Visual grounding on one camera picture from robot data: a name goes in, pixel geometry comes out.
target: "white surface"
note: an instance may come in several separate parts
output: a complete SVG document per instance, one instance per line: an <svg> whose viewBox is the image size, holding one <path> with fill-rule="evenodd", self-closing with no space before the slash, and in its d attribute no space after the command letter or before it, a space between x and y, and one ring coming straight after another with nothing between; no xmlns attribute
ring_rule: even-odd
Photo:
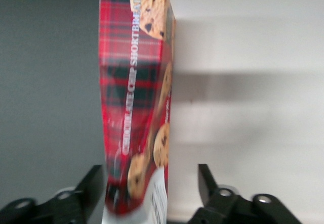
<svg viewBox="0 0 324 224"><path fill-rule="evenodd" d="M324 0L171 0L170 219L201 206L197 164L243 197L324 223Z"/></svg>

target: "white label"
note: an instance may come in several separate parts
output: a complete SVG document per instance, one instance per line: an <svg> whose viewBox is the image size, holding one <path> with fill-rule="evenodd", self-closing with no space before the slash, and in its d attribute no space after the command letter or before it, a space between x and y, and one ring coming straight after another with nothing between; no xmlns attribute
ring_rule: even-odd
<svg viewBox="0 0 324 224"><path fill-rule="evenodd" d="M164 168L160 167L151 176L139 208L126 215L116 216L105 206L102 224L166 224L167 204Z"/></svg>
<svg viewBox="0 0 324 224"><path fill-rule="evenodd" d="M154 191L152 193L152 207L156 224L167 223L167 203L167 192L164 183L154 183Z"/></svg>

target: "cookie box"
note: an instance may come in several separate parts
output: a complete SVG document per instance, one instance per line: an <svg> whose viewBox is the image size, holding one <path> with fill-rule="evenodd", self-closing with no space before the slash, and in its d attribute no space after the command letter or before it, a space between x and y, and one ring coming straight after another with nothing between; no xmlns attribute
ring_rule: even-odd
<svg viewBox="0 0 324 224"><path fill-rule="evenodd" d="M107 223L166 223L175 23L170 0L100 0Z"/></svg>

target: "red tartan pattern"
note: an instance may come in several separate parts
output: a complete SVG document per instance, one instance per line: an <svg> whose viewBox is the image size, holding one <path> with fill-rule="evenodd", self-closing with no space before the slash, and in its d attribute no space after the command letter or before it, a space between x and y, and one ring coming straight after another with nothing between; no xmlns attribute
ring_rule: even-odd
<svg viewBox="0 0 324 224"><path fill-rule="evenodd" d="M165 66L171 60L171 48L162 40L139 31L131 140L129 153L125 155L122 153L122 142L133 13L129 0L100 0L99 13L99 84L108 171L106 205L110 211L124 214L138 207L142 201L129 198L128 169L132 156L144 150L154 108L158 105ZM156 119L161 121L161 125L165 114L164 111L162 118ZM155 169L153 162L146 173L145 187ZM119 194L118 203L114 199L116 191Z"/></svg>

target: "plaid packaging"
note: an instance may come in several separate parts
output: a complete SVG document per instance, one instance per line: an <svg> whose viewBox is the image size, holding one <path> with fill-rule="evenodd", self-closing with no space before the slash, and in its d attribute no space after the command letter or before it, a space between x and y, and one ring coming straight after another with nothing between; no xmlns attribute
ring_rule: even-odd
<svg viewBox="0 0 324 224"><path fill-rule="evenodd" d="M149 135L156 136L170 114L169 105L159 114L157 108L167 63L172 61L172 43L139 26L134 29L130 4L130 0L100 0L99 11L99 84L108 172L105 203L115 214L141 205L144 194L132 198L128 191L131 159L145 152ZM146 169L145 189L156 169L155 164Z"/></svg>

